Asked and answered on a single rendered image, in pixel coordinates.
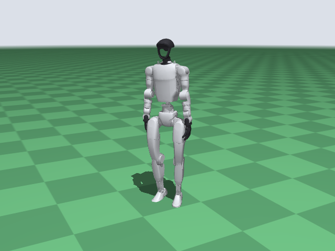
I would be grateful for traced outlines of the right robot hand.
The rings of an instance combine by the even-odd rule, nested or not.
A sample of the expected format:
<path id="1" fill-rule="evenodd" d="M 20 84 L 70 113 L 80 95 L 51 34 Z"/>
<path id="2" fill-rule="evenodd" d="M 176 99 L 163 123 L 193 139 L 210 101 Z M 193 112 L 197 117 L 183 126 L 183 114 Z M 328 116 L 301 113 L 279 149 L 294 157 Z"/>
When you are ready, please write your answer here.
<path id="1" fill-rule="evenodd" d="M 143 121 L 144 121 L 145 130 L 147 130 L 147 123 L 148 123 L 148 120 L 149 120 L 148 115 L 144 115 L 144 119 L 143 119 Z"/>

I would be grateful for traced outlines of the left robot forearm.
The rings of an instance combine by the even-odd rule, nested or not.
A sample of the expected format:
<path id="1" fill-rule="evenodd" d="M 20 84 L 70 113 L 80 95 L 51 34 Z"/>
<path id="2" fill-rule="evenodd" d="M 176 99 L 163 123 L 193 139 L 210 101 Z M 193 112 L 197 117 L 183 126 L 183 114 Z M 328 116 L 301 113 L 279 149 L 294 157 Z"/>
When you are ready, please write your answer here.
<path id="1" fill-rule="evenodd" d="M 189 92 L 186 93 L 186 98 L 187 98 L 187 101 L 182 102 L 183 116 L 184 116 L 184 122 L 185 122 L 185 119 L 188 118 L 189 123 L 190 123 L 192 121 L 192 117 L 191 117 L 191 98 L 190 98 Z"/>

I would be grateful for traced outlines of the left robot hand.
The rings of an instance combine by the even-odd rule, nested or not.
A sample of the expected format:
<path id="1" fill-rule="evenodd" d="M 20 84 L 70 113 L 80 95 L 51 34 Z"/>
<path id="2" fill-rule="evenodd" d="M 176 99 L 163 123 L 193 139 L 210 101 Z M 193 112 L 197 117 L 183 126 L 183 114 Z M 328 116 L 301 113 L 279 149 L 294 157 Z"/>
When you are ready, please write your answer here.
<path id="1" fill-rule="evenodd" d="M 185 139 L 184 139 L 184 141 L 185 141 L 185 140 L 187 140 L 189 138 L 189 136 L 191 134 L 191 125 L 192 125 L 192 122 L 189 123 L 189 119 L 186 118 L 184 124 L 186 125 L 186 129 L 185 129 L 185 133 L 182 136 L 182 138 L 185 137 Z"/>

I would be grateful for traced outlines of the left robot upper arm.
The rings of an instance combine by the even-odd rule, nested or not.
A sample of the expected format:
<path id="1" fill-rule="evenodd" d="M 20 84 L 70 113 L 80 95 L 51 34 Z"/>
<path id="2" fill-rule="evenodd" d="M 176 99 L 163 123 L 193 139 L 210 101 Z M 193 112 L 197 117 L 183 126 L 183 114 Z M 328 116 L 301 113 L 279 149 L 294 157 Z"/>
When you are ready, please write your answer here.
<path id="1" fill-rule="evenodd" d="M 189 92 L 189 69 L 186 66 L 177 65 L 176 71 L 180 76 L 182 91 L 179 93 L 180 100 L 187 100 L 186 93 Z"/>

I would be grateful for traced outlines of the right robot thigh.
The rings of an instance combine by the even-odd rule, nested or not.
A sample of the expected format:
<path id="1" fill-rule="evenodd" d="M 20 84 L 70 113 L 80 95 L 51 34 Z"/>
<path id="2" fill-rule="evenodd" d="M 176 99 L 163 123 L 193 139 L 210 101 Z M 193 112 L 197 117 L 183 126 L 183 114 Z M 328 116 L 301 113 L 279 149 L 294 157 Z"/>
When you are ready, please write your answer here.
<path id="1" fill-rule="evenodd" d="M 163 164 L 165 156 L 160 153 L 160 133 L 159 128 L 159 116 L 152 117 L 147 123 L 147 142 L 152 159 L 156 161 L 158 165 Z"/>

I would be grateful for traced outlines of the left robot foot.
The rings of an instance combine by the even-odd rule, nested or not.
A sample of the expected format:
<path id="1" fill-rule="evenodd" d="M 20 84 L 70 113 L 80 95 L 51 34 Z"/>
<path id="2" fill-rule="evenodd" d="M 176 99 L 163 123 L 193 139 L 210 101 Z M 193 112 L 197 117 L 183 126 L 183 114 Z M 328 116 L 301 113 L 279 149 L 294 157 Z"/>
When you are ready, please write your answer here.
<path id="1" fill-rule="evenodd" d="M 175 194 L 174 200 L 172 202 L 172 207 L 175 208 L 180 207 L 182 204 L 182 198 L 183 198 L 182 192 L 181 195 L 179 195 L 179 192 L 177 193 L 177 195 Z"/>

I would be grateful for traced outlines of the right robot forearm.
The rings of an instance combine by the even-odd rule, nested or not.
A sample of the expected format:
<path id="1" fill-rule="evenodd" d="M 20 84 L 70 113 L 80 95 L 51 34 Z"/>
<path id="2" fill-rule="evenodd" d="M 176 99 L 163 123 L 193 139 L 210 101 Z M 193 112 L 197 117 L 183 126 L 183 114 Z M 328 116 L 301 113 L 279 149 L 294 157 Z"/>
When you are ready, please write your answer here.
<path id="1" fill-rule="evenodd" d="M 151 103 L 152 103 L 152 100 L 149 98 L 145 98 L 144 96 L 143 119 L 144 119 L 144 115 L 148 115 L 148 118 L 150 118 Z"/>

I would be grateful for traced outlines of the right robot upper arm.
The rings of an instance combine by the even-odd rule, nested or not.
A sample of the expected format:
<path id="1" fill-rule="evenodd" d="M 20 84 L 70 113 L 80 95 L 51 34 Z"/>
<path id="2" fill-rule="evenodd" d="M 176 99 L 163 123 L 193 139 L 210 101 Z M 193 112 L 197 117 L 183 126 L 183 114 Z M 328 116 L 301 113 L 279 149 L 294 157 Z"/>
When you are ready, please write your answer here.
<path id="1" fill-rule="evenodd" d="M 154 66 L 154 65 L 153 65 Z M 145 74 L 146 74 L 146 86 L 147 89 L 144 91 L 144 96 L 145 98 L 153 98 L 154 97 L 154 91 L 153 91 L 153 75 L 152 75 L 152 68 L 153 66 L 148 66 L 145 69 Z"/>

